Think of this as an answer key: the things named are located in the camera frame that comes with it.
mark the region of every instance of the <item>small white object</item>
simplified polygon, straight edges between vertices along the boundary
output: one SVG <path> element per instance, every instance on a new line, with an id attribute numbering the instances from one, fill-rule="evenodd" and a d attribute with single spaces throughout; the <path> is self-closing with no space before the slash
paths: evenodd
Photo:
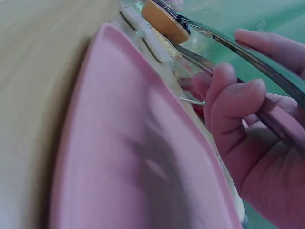
<path id="1" fill-rule="evenodd" d="M 122 8 L 122 15 L 124 18 L 138 31 L 143 32 L 143 39 L 145 40 L 148 48 L 154 54 L 154 56 L 163 63 L 168 63 L 170 61 L 170 56 L 159 42 L 158 37 L 151 30 L 148 22 L 138 14 L 137 10 L 133 7 Z"/>

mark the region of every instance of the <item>metal tool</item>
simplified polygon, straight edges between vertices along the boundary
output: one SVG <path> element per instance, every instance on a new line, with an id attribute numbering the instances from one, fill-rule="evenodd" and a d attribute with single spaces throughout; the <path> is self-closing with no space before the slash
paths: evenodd
<path id="1" fill-rule="evenodd" d="M 224 34 L 185 16 L 181 15 L 181 17 L 190 27 L 195 29 L 201 35 L 214 39 L 247 60 L 250 64 L 278 84 L 305 109 L 305 81 L 303 81 L 298 75 L 250 47 L 238 43 L 233 38 L 225 36 Z M 182 54 L 184 59 L 200 70 L 212 75 L 215 65 L 213 62 L 185 49 L 180 45 L 173 45 Z M 275 133 L 286 145 L 296 146 L 300 151 L 305 153 L 305 130 L 291 115 L 276 106 L 276 104 L 268 98 L 265 99 L 263 106 L 256 115 L 261 122 Z"/>

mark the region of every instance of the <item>tweezers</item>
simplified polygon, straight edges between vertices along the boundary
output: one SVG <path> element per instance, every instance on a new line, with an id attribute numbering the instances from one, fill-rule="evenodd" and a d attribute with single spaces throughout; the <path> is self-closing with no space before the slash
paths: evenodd
<path id="1" fill-rule="evenodd" d="M 202 36 L 212 38 L 248 61 L 279 85 L 305 109 L 305 81 L 298 75 L 258 51 L 237 42 L 235 39 L 185 16 L 180 16 L 190 27 Z M 192 63 L 201 71 L 205 71 L 212 75 L 215 66 L 213 62 L 180 45 L 173 45 L 182 54 L 185 60 Z M 288 147 L 296 146 L 298 150 L 305 153 L 305 130 L 291 115 L 286 113 L 268 98 L 265 98 L 263 106 L 256 115 L 260 121 Z"/>

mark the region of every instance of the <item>finger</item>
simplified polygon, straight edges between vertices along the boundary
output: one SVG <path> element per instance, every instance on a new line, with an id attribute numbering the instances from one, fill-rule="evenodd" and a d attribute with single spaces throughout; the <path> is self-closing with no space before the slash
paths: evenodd
<path id="1" fill-rule="evenodd" d="M 297 109 L 297 102 L 288 96 L 281 96 L 279 94 L 267 93 L 267 96 L 277 106 L 281 107 L 284 111 L 290 114 L 295 119 L 299 120 L 299 113 Z M 248 126 L 259 121 L 258 117 L 251 114 L 244 118 Z"/>
<path id="2" fill-rule="evenodd" d="M 262 52 L 300 75 L 305 68 L 305 45 L 273 33 L 245 29 L 235 31 L 235 39 Z"/>
<path id="3" fill-rule="evenodd" d="M 224 89 L 212 107 L 211 132 L 219 153 L 238 190 L 254 165 L 262 158 L 274 141 L 262 135 L 260 125 L 250 134 L 242 125 L 242 118 L 257 112 L 264 102 L 266 87 L 262 80 L 237 83 Z"/>
<path id="4" fill-rule="evenodd" d="M 228 63 L 221 63 L 215 66 L 213 70 L 212 83 L 205 96 L 206 103 L 204 106 L 204 118 L 208 130 L 210 130 L 211 127 L 211 108 L 215 99 L 223 89 L 234 83 L 237 83 L 237 78 L 235 70 L 231 65 Z"/>
<path id="5" fill-rule="evenodd" d="M 206 72 L 197 73 L 192 77 L 192 85 L 196 92 L 205 100 L 206 92 L 210 88 L 212 77 Z"/>

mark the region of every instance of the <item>fingernail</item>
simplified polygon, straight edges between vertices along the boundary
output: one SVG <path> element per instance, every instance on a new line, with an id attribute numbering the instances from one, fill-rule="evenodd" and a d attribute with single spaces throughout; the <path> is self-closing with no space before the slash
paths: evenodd
<path id="1" fill-rule="evenodd" d="M 246 83 L 244 89 L 247 91 L 253 91 L 259 87 L 264 87 L 264 81 L 262 79 L 256 79 L 256 80 L 252 80 L 252 81 Z"/>

